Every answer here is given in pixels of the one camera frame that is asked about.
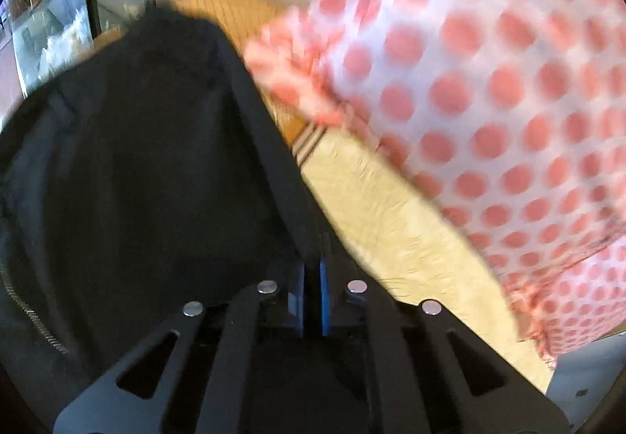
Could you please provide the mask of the black pants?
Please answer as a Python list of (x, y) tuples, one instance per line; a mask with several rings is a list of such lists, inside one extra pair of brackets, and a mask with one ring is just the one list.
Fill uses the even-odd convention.
[(53, 425), (188, 301), (318, 262), (318, 218), (223, 30), (150, 5), (2, 130), (2, 366)]

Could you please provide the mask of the cream yellow bedspread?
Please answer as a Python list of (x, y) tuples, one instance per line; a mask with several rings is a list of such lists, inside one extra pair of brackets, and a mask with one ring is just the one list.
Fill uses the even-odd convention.
[(358, 264), (400, 301), (441, 301), (545, 392), (552, 371), (519, 339), (500, 285), (435, 208), (350, 132), (312, 128), (271, 98), (264, 104), (289, 145), (309, 140), (296, 160)]

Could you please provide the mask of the rear pink polka dot pillow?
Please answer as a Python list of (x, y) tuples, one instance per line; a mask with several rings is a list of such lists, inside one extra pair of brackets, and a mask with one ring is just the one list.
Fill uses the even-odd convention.
[(503, 289), (520, 337), (534, 342), (539, 357), (557, 359), (625, 322), (625, 239), (560, 272), (539, 286)]

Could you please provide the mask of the pink polka dot pillow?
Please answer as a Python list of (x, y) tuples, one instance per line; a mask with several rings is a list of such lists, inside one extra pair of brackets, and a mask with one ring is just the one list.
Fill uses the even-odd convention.
[(560, 272), (539, 286), (503, 289), (520, 337), (534, 342), (539, 357), (557, 359), (625, 322), (625, 239)]
[(311, 0), (244, 58), (376, 146), (510, 288), (624, 293), (623, 0)]

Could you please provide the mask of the front pink polka dot pillow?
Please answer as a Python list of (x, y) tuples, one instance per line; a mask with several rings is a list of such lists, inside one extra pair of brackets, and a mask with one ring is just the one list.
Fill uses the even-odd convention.
[(624, 293), (623, 0), (311, 0), (244, 58), (376, 146), (510, 288)]

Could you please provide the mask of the window with dark frame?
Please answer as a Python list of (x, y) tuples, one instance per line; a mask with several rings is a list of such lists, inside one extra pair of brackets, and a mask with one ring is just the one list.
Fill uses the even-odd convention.
[(5, 0), (23, 95), (77, 62), (92, 45), (89, 0)]

